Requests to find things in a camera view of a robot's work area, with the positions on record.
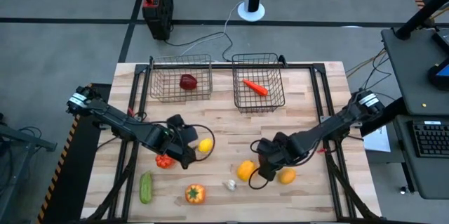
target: battery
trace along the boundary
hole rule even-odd
[[[142,15],[154,39],[170,38],[173,0],[143,0]]]

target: cucumber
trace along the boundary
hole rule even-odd
[[[148,204],[152,200],[152,175],[149,171],[140,177],[139,196],[143,204]]]

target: paper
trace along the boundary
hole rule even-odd
[[[365,145],[365,150],[391,152],[387,127],[383,126],[363,137],[363,144]]]

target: wooden tabletop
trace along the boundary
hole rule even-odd
[[[350,98],[349,87],[341,62],[325,64],[337,112]],[[133,63],[117,65],[109,97],[109,104],[124,112],[128,106],[134,68]],[[179,164],[173,169],[160,169],[154,161],[156,155],[140,146],[128,221],[151,223],[335,220],[323,154],[317,153],[307,164],[296,167],[297,177],[290,185],[282,185],[275,178],[266,188],[252,190],[247,182],[236,176],[237,167],[243,160],[250,159],[257,163],[257,155],[249,148],[254,140],[261,137],[271,139],[278,131],[288,135],[318,124],[309,70],[285,69],[281,70],[281,73],[286,104],[270,113],[239,113],[234,106],[231,70],[213,70],[213,92],[210,100],[163,104],[148,95],[146,121],[166,120],[174,114],[181,114],[187,124],[210,127],[217,142],[214,152],[207,160],[193,163],[187,170],[183,170]],[[136,110],[139,97],[140,92],[136,100]],[[321,99],[325,104],[322,89]],[[205,131],[198,131],[199,140],[210,137]],[[355,130],[351,134],[360,136]],[[110,132],[102,133],[99,144],[110,138]],[[371,211],[380,215],[363,143],[348,138],[342,146],[352,187]],[[112,188],[119,148],[120,140],[115,140],[98,150],[82,217],[91,215]],[[146,171],[153,174],[153,200],[149,204],[142,204],[138,194],[139,179]],[[228,191],[222,184],[229,179],[237,183],[235,192]],[[261,185],[262,182],[261,177],[254,179],[255,185]],[[184,191],[192,183],[206,187],[204,204],[190,205],[186,202]],[[343,212],[347,215],[343,189],[341,186],[339,189]],[[121,213],[121,207],[119,203],[118,213]]]

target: power cable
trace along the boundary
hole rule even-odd
[[[117,139],[117,138],[118,138],[118,136],[116,136],[116,137],[114,137],[114,138],[112,138],[112,139],[109,139],[109,140],[105,141],[104,143],[100,144],[100,145],[97,147],[97,151],[98,151],[101,147],[103,147],[104,145],[106,145],[107,143],[110,143],[110,142],[112,142],[113,140],[115,140],[115,139]]]
[[[18,129],[18,131],[31,133],[33,135],[33,137],[36,137],[36,138],[39,138],[39,139],[42,137],[41,129],[39,129],[39,128],[35,127],[35,126],[26,126],[26,127],[21,128],[21,129]],[[6,179],[6,182],[3,185],[0,185],[0,197],[1,197],[3,195],[5,189],[8,186],[14,185],[14,183],[13,184],[10,183],[11,179],[13,178],[13,172],[14,172],[14,157],[13,157],[13,151],[11,149],[11,140],[6,141],[3,138],[0,138],[0,142],[1,142],[1,144],[8,144],[8,146],[6,146],[6,147],[8,148],[8,155],[9,155],[8,164],[5,165],[5,167],[2,169],[2,172],[0,173],[0,176],[3,177],[4,173],[6,171],[6,167],[9,166],[8,178]],[[37,149],[35,149],[35,151],[32,153],[30,158],[32,158],[41,148],[42,147],[39,146]],[[17,153],[16,156],[18,156],[20,154],[23,154],[24,152],[28,152],[28,151],[29,150],[26,149],[26,150],[24,150],[22,152]]]
[[[359,71],[362,67],[365,67],[368,63],[374,62],[374,60],[376,60],[379,56],[384,55],[385,53],[386,53],[385,49],[382,49],[377,55],[375,55],[375,56],[371,57],[370,59],[365,60],[365,61],[359,63],[358,65],[352,67],[351,69],[347,70],[345,73],[348,73],[348,72],[350,72],[352,70],[353,70],[353,72],[348,74],[346,76],[346,78],[349,78],[350,76],[352,76],[354,73]]]
[[[387,94],[378,93],[378,92],[374,92],[374,91],[373,91],[373,93],[376,94],[376,95],[383,95],[384,97],[387,97],[387,98],[389,98],[389,99],[391,99],[391,100],[393,100],[393,101],[396,101],[395,98],[392,98],[391,96],[389,96],[389,95],[387,95]]]
[[[383,71],[381,71],[381,70],[378,69],[378,67],[379,67],[380,65],[386,63],[386,61],[389,60],[389,58],[387,58],[387,59],[384,60],[384,58],[385,58],[385,56],[387,56],[387,54],[386,54],[386,53],[383,53],[382,51],[380,51],[379,54],[376,55],[375,59],[372,61],[372,63],[373,63],[373,70],[371,70],[370,75],[368,76],[368,78],[367,78],[367,79],[364,81],[364,83],[362,84],[361,88],[362,88],[363,90],[368,90],[368,89],[370,89],[370,88],[376,86],[376,85],[377,85],[378,83],[380,83],[381,81],[385,80],[387,77],[390,77],[390,76],[391,76],[391,73],[389,73],[389,72],[383,72]],[[380,55],[382,55],[382,54],[383,54],[382,58],[381,58],[380,61],[378,62],[377,66],[375,66],[375,60],[376,60]],[[382,78],[381,80],[377,81],[375,84],[373,84],[373,85],[371,85],[371,86],[368,87],[368,82],[370,81],[370,79],[371,79],[371,77],[372,77],[372,75],[374,74],[375,71],[378,71],[378,72],[380,72],[380,73],[386,74],[386,77]]]
[[[194,40],[194,41],[190,41],[190,42],[187,42],[187,43],[184,43],[184,44],[172,44],[172,43],[168,42],[167,40],[164,40],[164,42],[165,42],[167,45],[169,45],[169,46],[177,46],[177,47],[181,47],[181,46],[187,46],[187,45],[193,44],[193,43],[195,43],[195,42],[197,42],[197,41],[200,41],[200,40],[202,40],[202,39],[211,37],[211,36],[213,36],[213,35],[222,34],[222,33],[223,33],[223,32],[216,32],[216,33],[213,33],[213,34],[209,34],[209,35],[206,35],[206,36],[204,36],[204,37],[200,37],[200,38],[198,38],[198,39],[196,39],[196,40]],[[231,47],[234,45],[234,42],[232,42],[232,40],[231,40],[231,38],[229,38],[229,35],[228,35],[228,34],[225,33],[224,35],[227,37],[227,39],[228,39],[230,45],[223,51],[223,53],[222,53],[222,58],[223,58],[223,60],[226,61],[226,62],[231,62],[231,60],[229,60],[229,59],[227,59],[227,58],[225,57],[225,54],[226,54],[226,52],[227,52],[229,49],[231,49]]]
[[[204,42],[212,41],[212,40],[214,40],[214,39],[218,39],[218,38],[223,37],[223,36],[226,34],[227,23],[228,23],[229,20],[231,19],[232,13],[233,13],[234,10],[237,8],[237,6],[239,6],[239,4],[241,4],[241,3],[243,3],[243,1],[238,2],[238,3],[233,7],[233,9],[231,10],[231,12],[229,13],[228,18],[227,18],[226,22],[224,23],[225,26],[224,26],[224,29],[223,29],[223,32],[221,33],[221,35],[219,35],[219,36],[217,36],[217,37],[212,37],[212,38],[209,38],[209,39],[204,39],[204,40],[202,40],[202,41],[196,42],[193,46],[189,47],[189,48],[186,49],[184,52],[182,52],[182,54],[181,54],[180,56],[185,55],[185,53],[187,53],[188,51],[190,51],[192,48],[194,48],[195,46],[197,46],[197,45],[199,45],[199,44],[202,44],[202,43],[204,43]]]

